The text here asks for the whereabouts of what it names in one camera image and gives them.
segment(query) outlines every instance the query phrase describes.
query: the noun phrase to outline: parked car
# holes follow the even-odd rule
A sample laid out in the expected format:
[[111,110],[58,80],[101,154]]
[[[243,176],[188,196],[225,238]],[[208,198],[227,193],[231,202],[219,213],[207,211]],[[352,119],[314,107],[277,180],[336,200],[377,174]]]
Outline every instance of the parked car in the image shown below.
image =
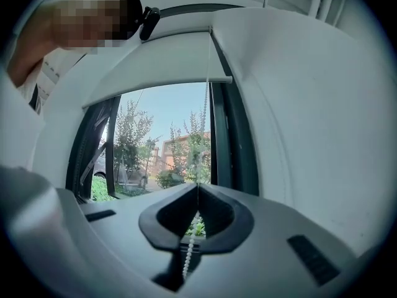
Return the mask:
[[[101,154],[94,165],[94,176],[106,179],[106,159],[105,154]],[[148,178],[145,176],[144,169],[138,171],[125,171],[120,167],[118,170],[118,183],[137,184],[139,187],[148,183]]]

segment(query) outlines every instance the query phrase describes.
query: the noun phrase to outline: window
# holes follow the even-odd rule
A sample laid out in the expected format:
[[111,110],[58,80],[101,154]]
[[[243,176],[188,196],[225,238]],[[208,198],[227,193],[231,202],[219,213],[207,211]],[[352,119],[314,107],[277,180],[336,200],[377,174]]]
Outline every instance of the window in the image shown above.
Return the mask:
[[66,178],[78,202],[123,199],[188,182],[259,195],[244,105],[214,38],[213,43],[230,83],[146,88],[87,108]]
[[[121,96],[113,132],[114,193],[139,196],[211,182],[210,104],[205,83],[158,86]],[[104,128],[99,148],[107,141]],[[94,166],[91,200],[109,201],[105,150]]]

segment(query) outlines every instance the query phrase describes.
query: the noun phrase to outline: black cap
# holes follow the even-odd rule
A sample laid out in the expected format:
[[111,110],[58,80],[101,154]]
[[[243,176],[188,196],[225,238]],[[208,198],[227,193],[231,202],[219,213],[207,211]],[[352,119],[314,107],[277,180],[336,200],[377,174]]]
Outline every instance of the black cap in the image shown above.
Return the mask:
[[113,40],[128,40],[139,29],[141,17],[143,14],[140,0],[126,0],[127,18],[120,19],[120,30],[113,32]]

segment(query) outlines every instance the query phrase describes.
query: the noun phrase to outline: white wall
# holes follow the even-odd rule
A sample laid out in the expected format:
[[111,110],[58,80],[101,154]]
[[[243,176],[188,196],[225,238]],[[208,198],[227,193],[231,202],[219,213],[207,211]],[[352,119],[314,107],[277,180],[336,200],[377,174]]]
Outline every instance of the white wall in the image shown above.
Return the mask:
[[82,106],[99,81],[139,45],[136,36],[123,47],[98,49],[96,55],[86,55],[60,78],[46,101],[45,126],[37,141],[33,171],[55,187],[65,186],[71,148],[85,113]]
[[218,11],[213,29],[248,113],[262,195],[358,255],[377,244],[396,200],[391,76],[348,35],[293,12]]
[[336,27],[355,38],[376,61],[395,73],[397,62],[391,43],[363,0],[346,0]]

